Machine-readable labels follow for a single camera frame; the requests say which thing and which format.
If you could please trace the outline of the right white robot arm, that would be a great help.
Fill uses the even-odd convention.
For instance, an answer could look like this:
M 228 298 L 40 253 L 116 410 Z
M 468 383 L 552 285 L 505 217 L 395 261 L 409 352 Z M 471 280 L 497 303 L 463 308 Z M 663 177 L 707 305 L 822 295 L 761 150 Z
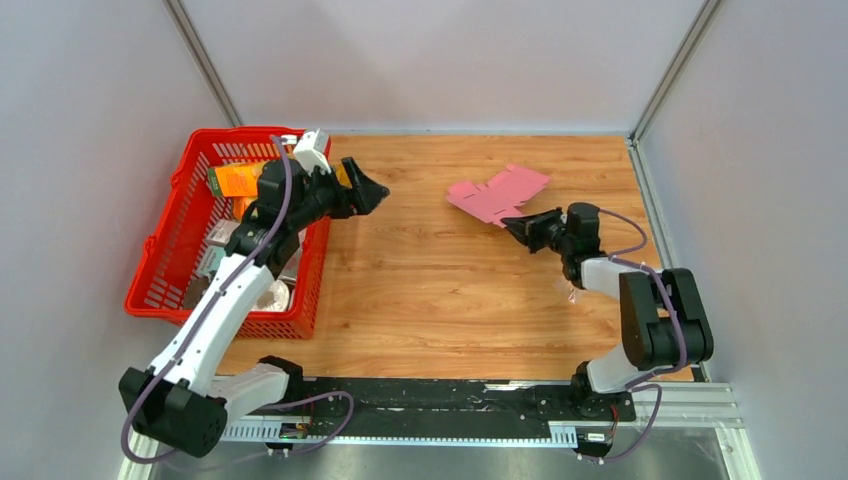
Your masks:
M 522 217 L 505 217 L 504 228 L 532 254 L 556 253 L 571 292 L 595 292 L 617 301 L 620 342 L 607 354 L 581 363 L 572 375 L 567 405 L 593 419 L 614 415 L 623 397 L 658 375 L 706 361 L 714 339 L 694 274 L 686 268 L 656 269 L 608 253 L 600 238 L 606 210 L 576 202 Z

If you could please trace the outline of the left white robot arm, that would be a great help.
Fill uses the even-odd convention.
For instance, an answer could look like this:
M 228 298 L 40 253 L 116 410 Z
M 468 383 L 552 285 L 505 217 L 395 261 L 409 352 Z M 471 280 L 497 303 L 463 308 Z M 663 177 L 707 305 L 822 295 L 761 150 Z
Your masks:
M 304 405 L 301 367 L 266 356 L 250 370 L 215 384 L 222 358 L 253 307 L 300 246 L 299 235 L 322 219 L 371 214 L 390 194 L 346 157 L 340 171 L 305 168 L 288 157 L 264 164 L 257 199 L 230 235 L 201 300 L 174 339 L 144 370 L 128 368 L 118 390 L 127 410 L 120 444 L 127 459 L 151 464 L 130 446 L 131 433 L 201 458 L 225 429 L 271 405 L 291 415 Z

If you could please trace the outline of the pink paper box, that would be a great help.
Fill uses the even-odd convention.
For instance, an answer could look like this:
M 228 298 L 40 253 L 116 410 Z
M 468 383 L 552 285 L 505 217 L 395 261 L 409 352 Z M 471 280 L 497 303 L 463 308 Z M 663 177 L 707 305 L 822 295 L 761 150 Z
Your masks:
M 503 218 L 519 217 L 519 208 L 539 194 L 550 177 L 518 165 L 507 165 L 484 183 L 462 181 L 448 188 L 446 200 L 483 223 L 503 227 Z

